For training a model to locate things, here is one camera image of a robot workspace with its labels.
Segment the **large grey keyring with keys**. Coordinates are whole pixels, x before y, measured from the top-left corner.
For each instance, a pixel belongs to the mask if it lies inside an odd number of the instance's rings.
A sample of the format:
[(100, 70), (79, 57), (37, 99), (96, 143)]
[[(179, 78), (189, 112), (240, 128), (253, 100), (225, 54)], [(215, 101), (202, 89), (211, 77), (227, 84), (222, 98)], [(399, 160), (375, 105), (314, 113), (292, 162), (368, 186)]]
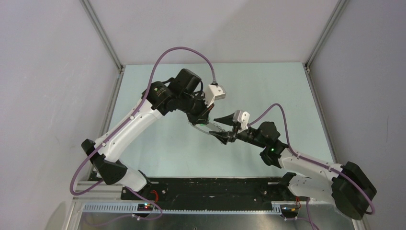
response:
[(208, 122), (208, 124), (193, 124), (188, 122), (193, 128), (197, 129), (198, 131), (210, 135), (210, 132), (225, 132), (225, 130), (220, 127), (218, 124), (214, 122)]

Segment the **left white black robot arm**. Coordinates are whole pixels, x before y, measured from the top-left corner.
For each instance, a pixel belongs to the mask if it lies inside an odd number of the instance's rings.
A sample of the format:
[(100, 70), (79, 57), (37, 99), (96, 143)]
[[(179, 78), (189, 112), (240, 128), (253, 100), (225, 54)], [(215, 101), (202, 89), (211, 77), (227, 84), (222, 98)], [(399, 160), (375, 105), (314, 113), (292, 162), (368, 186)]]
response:
[(153, 82), (119, 124), (95, 141), (82, 142), (82, 149), (107, 185), (120, 183), (142, 200), (151, 195), (148, 178), (121, 163), (121, 154), (147, 127), (169, 112), (184, 112), (192, 125), (209, 124), (214, 102), (224, 99), (226, 91), (217, 83), (197, 91), (202, 85), (202, 79), (188, 69), (181, 69), (167, 81)]

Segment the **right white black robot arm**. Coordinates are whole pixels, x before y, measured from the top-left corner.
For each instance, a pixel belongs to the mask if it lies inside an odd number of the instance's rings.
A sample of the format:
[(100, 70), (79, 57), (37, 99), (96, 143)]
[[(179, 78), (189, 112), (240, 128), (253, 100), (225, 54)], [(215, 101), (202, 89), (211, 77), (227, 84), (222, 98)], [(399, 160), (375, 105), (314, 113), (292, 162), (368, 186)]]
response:
[(216, 119), (231, 126), (230, 131), (209, 131), (223, 144), (240, 140), (262, 148), (259, 154), (268, 166), (287, 170), (278, 187), (284, 200), (294, 196), (315, 198), (334, 205), (342, 214), (362, 220), (372, 215), (371, 206), (377, 190), (359, 165), (347, 162), (325, 162), (294, 150), (279, 140), (280, 133), (274, 122), (263, 122), (258, 128), (248, 126), (248, 113), (239, 117), (229, 115)]

